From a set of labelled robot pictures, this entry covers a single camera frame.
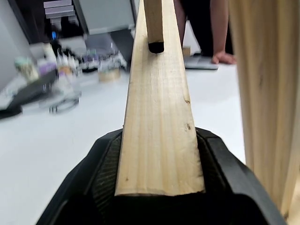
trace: black pants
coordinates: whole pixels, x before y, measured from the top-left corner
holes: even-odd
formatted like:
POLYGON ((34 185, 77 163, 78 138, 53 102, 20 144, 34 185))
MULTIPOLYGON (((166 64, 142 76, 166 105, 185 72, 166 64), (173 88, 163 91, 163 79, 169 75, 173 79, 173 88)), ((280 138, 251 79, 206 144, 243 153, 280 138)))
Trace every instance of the black pants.
MULTIPOLYGON (((213 55, 213 39, 210 22, 210 0, 182 0, 182 6, 189 19, 202 55, 213 55)), ((230 28, 228 27, 225 51, 233 54, 230 28)))

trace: white table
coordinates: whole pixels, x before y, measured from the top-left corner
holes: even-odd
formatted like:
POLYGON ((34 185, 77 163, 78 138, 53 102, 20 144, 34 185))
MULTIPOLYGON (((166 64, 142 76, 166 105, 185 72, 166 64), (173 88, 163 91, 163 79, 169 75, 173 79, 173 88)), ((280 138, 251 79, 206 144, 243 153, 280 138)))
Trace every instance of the white table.
MULTIPOLYGON (((195 125, 219 135, 245 162, 236 67, 187 71, 187 80, 195 125)), ((79 105, 67 113, 28 109, 0 121, 1 225, 35 224, 96 139, 122 128, 128 81, 127 74, 105 84, 91 76, 79 105)))

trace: light wood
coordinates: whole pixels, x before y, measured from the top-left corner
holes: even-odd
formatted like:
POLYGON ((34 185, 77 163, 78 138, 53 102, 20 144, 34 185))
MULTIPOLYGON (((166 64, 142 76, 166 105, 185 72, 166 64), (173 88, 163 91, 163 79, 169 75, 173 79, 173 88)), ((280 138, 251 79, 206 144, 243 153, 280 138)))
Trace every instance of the light wood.
POLYGON ((300 162, 299 1, 230 0, 247 165, 287 215, 300 162))
POLYGON ((162 0, 144 0, 148 42, 164 42, 162 0))
POLYGON ((148 50, 140 1, 116 195, 204 190, 173 0, 163 0, 165 51, 148 50))
POLYGON ((300 173, 298 174, 292 204, 289 211, 289 218, 287 220, 289 225, 300 224, 300 173))

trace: fingers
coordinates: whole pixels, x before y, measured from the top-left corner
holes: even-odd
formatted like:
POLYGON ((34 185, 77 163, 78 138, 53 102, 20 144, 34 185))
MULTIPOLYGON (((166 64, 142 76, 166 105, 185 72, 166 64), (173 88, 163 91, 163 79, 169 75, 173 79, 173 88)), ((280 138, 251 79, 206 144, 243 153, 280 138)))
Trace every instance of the fingers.
POLYGON ((213 56, 211 62, 213 64, 219 64, 219 59, 217 58, 217 56, 213 56))
POLYGON ((236 59, 233 55, 230 54, 224 54, 220 59, 220 62, 226 63, 226 64, 236 64, 236 59))
POLYGON ((225 63, 225 64, 236 64, 236 59, 234 55, 231 54, 221 54, 221 55, 214 55, 212 57, 213 64, 218 64, 218 63, 225 63))

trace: wooden post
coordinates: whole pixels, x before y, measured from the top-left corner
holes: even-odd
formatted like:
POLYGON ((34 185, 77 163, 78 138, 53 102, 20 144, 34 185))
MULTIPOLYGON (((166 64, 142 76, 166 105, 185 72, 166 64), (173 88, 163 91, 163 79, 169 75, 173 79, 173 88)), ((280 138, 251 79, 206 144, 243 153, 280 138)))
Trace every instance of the wooden post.
POLYGON ((152 53, 164 51, 162 0, 144 0, 148 45, 152 53))
POLYGON ((204 190, 173 0, 163 0, 165 51, 148 50, 140 1, 116 195, 204 190))
POLYGON ((300 165, 299 1, 230 0, 247 165, 284 216, 300 165))

